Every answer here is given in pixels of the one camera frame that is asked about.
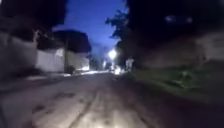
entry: distant light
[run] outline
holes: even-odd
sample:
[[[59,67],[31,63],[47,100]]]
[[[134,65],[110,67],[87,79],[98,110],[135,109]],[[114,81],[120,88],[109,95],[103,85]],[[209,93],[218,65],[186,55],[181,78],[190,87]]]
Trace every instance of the distant light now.
[[[190,24],[190,23],[192,23],[192,22],[193,22],[193,19],[192,19],[191,17],[188,17],[188,18],[187,18],[187,23]]]
[[[98,73],[98,71],[89,71],[89,72],[81,73],[81,75],[94,75],[96,73]]]
[[[64,77],[70,77],[72,76],[71,74],[63,74]]]
[[[120,67],[116,68],[115,71],[114,71],[114,74],[115,75],[120,75],[121,74],[121,68]]]
[[[85,66],[82,68],[83,71],[88,71],[89,70],[89,66]]]
[[[114,60],[117,57],[117,52],[113,49],[108,53],[108,56],[111,60]]]

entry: white wall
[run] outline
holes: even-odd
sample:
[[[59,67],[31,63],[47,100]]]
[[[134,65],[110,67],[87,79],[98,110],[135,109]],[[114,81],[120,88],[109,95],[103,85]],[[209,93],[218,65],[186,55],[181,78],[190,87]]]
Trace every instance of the white wall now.
[[[64,53],[56,54],[57,51],[40,51],[37,54],[36,68],[44,72],[63,72],[64,71]]]

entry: street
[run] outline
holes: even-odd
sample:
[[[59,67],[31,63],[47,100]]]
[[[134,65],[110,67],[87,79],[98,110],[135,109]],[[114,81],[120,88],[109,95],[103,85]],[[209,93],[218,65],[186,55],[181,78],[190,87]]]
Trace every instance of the street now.
[[[139,94],[131,84],[134,85],[131,82],[125,84],[112,74],[79,76],[4,94],[1,107],[7,128],[191,126],[188,118],[167,107],[160,97],[153,97],[153,92],[140,91]],[[196,115],[190,118],[195,120],[199,117]],[[193,122],[192,126],[200,127],[200,123],[206,123],[204,121],[199,121],[198,125]]]

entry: street light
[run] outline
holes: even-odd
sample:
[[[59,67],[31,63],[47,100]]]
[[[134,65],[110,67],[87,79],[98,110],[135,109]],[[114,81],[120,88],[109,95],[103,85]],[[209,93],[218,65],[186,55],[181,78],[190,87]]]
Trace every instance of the street light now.
[[[117,57],[117,52],[113,49],[108,53],[108,56],[111,60],[114,60]]]

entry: roadside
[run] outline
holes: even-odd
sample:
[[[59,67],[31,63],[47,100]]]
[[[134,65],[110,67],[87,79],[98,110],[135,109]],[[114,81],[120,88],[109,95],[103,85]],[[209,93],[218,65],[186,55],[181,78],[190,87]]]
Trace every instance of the roadside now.
[[[143,84],[130,78],[119,80],[117,92],[123,100],[128,102],[129,95],[137,97],[137,103],[130,101],[134,106],[145,106],[146,110],[156,113],[155,120],[170,128],[223,128],[224,106],[207,104],[185,99],[169,92],[155,88],[152,84]]]
[[[224,104],[223,62],[163,69],[135,69],[128,77],[180,98]]]

